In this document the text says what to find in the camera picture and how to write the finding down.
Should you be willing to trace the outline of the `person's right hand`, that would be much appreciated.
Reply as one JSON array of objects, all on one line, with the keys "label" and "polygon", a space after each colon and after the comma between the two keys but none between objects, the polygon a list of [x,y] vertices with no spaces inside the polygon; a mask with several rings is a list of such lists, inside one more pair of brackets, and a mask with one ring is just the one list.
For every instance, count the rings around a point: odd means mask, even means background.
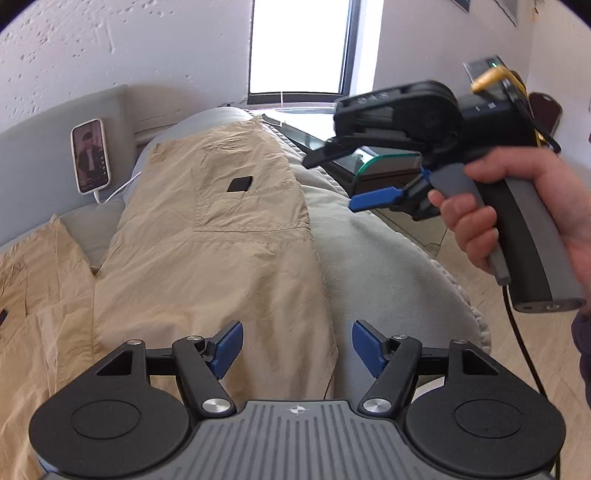
[{"label": "person's right hand", "polygon": [[[563,160],[541,148],[497,148],[469,163],[465,173],[482,183],[506,177],[532,181],[557,226],[585,295],[590,295],[590,192]],[[499,238],[494,209],[479,207],[468,193],[447,197],[432,190],[428,198],[439,208],[470,262],[491,274],[488,256]]]}]

